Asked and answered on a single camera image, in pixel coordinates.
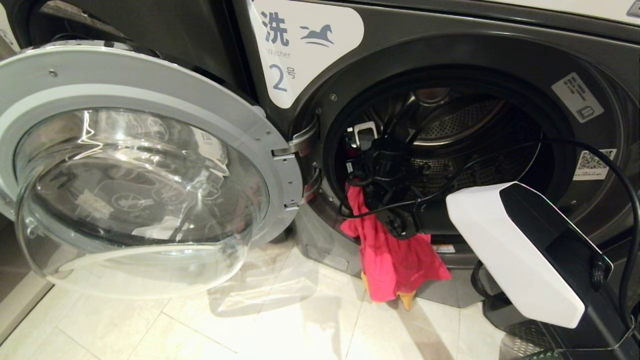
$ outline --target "sticker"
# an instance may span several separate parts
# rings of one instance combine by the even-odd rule
[[[14,51],[20,51],[18,42],[15,41],[11,26],[9,26],[9,19],[6,17],[6,11],[2,4],[0,4],[0,38],[2,38]]]
[[[612,160],[616,155],[616,149],[604,149],[600,151]],[[582,154],[580,154],[578,167],[575,169],[573,180],[604,180],[608,172],[609,167],[605,165],[605,163],[600,161],[594,154],[583,151]]]
[[[77,198],[76,204],[80,205],[97,218],[108,218],[113,211],[113,208],[109,206],[109,204],[102,201],[102,199],[90,193],[89,190],[86,189],[84,190],[84,193]]]
[[[215,163],[215,168],[211,170],[220,176],[229,176],[225,146],[212,135],[195,127],[192,127],[192,129],[198,143],[198,152]]]
[[[604,112],[598,100],[574,72],[553,84],[551,89],[579,122],[589,121]]]
[[[286,109],[324,69],[364,36],[351,8],[286,0],[247,0],[269,97]]]
[[[435,252],[446,254],[453,254],[454,252],[456,252],[456,248],[454,248],[453,245],[432,245],[432,247]]]

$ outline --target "chinese character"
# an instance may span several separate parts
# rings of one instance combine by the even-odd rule
[[[265,20],[268,17],[268,23],[266,21],[262,21],[262,25],[267,28],[267,37],[265,41],[271,41],[271,43],[275,44],[278,42],[278,38],[280,38],[280,43],[284,46],[289,46],[289,41],[284,38],[284,35],[288,32],[287,29],[281,27],[284,24],[284,19],[281,18],[277,12],[269,13],[267,16],[266,12],[261,12]]]
[[[289,76],[292,79],[296,78],[296,69],[292,68],[292,67],[287,67],[287,74],[289,74]]]

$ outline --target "open washer door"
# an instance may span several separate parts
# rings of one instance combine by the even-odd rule
[[[55,284],[201,291],[297,213],[300,168],[264,112],[176,64],[59,42],[1,62],[0,84],[0,210]]]

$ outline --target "horse logo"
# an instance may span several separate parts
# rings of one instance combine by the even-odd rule
[[[305,36],[301,37],[301,39],[322,40],[325,43],[333,44],[333,42],[331,40],[329,40],[329,33],[333,33],[331,31],[331,25],[329,25],[329,24],[324,25],[320,29],[320,31],[311,30],[306,26],[300,26],[300,28],[304,29],[304,30],[309,30],[309,32]],[[315,45],[320,45],[320,46],[324,46],[324,47],[329,47],[329,45],[326,45],[325,43],[322,43],[322,42],[307,41],[305,43],[306,44],[315,44]]]

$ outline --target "yellow cloth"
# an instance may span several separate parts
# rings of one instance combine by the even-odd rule
[[[367,291],[369,291],[369,283],[367,282],[367,276],[363,272],[360,273],[360,276],[362,276],[362,282],[364,282],[364,287],[367,289]],[[413,304],[413,298],[415,297],[415,291],[412,291],[410,293],[398,292],[397,294],[398,296],[400,296],[400,301],[402,301],[402,305],[404,305],[404,308],[407,311],[411,310],[411,305]]]

